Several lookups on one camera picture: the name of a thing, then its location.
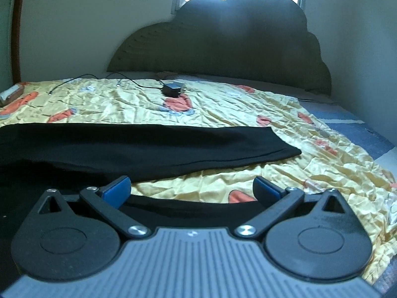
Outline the black pants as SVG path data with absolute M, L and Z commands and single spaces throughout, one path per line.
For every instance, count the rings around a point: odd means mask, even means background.
M 74 194 L 120 176 L 147 182 L 300 154 L 269 127 L 6 125 L 1 128 L 1 228 L 14 230 L 48 188 Z

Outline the yellow floral bed sheet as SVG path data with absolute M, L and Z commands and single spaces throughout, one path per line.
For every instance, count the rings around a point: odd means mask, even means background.
M 363 223 L 373 242 L 364 277 L 386 284 L 396 278 L 396 174 L 362 147 L 308 112 L 285 92 L 262 92 L 248 86 L 187 81 L 179 101 L 169 101 L 153 80 L 76 79 L 26 84 L 36 97 L 2 125 L 48 122 L 69 110 L 66 123 L 164 124 L 202 127 L 270 127 L 301 155 L 277 163 L 231 170 L 208 170 L 160 181 L 139 182 L 140 197 L 194 202 L 237 203 L 252 199 L 252 179 L 302 186 L 310 194 L 334 186 Z

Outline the blue striped mattress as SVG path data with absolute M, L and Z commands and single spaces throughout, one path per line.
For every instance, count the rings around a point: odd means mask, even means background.
M 375 132 L 364 121 L 331 101 L 299 99 L 299 103 L 331 129 L 343 134 L 354 144 L 362 147 L 373 159 L 378 159 L 394 148 L 387 138 Z

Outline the black power adapter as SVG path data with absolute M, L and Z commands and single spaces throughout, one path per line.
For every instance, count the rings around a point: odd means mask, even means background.
M 180 82 L 172 81 L 165 82 L 162 86 L 162 94 L 169 98 L 178 98 L 181 94 L 184 93 L 185 85 Z

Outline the small box on bed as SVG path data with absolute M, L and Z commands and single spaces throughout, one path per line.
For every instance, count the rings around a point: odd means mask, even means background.
M 5 91 L 0 93 L 0 106 L 4 107 L 17 98 L 19 98 L 24 93 L 24 86 L 21 83 L 17 83 Z

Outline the dark cloud-shaped headboard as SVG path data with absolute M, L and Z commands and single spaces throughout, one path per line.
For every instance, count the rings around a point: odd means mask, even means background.
M 190 0 L 172 20 L 126 38 L 108 71 L 203 74 L 332 91 L 319 41 L 292 0 Z

